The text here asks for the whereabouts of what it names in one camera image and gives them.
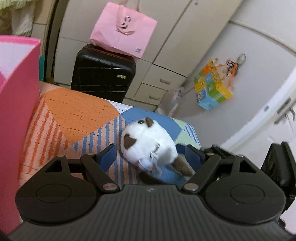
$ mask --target pink paper bag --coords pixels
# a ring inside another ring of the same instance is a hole
[[[19,225],[15,194],[25,135],[39,98],[40,40],[0,35],[0,230]]]
[[[141,58],[156,24],[143,13],[108,2],[89,40],[108,51]]]

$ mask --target drawer handle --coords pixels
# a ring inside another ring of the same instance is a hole
[[[159,82],[164,83],[166,85],[169,85],[171,83],[171,81],[167,81],[167,80],[163,80],[163,79],[160,79]]]
[[[149,95],[149,99],[152,99],[152,100],[159,100],[160,97],[156,98],[156,97],[153,97],[153,96]]]

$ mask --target black suitcase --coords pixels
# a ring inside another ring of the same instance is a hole
[[[87,44],[77,54],[71,89],[122,103],[135,74],[133,57]]]

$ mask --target white wall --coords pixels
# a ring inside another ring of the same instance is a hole
[[[224,62],[240,53],[247,56],[247,61],[235,78],[233,98],[206,111],[197,104],[192,90],[174,115],[174,118],[195,127],[202,146],[221,145],[240,130],[275,94],[296,65],[295,54],[279,43],[229,23],[196,67],[185,88],[193,86],[194,76],[210,59],[218,57],[220,62]]]
[[[233,22],[256,29],[296,51],[295,0],[244,0]]]

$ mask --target brown ear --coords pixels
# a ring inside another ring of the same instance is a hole
[[[192,170],[180,157],[177,157],[171,165],[176,171],[181,172],[185,177],[191,177],[193,175]]]
[[[145,120],[148,127],[151,127],[154,124],[154,121],[149,117],[146,117]]]
[[[123,138],[123,146],[125,149],[129,149],[136,141],[137,139],[131,138],[129,134],[125,134]]]

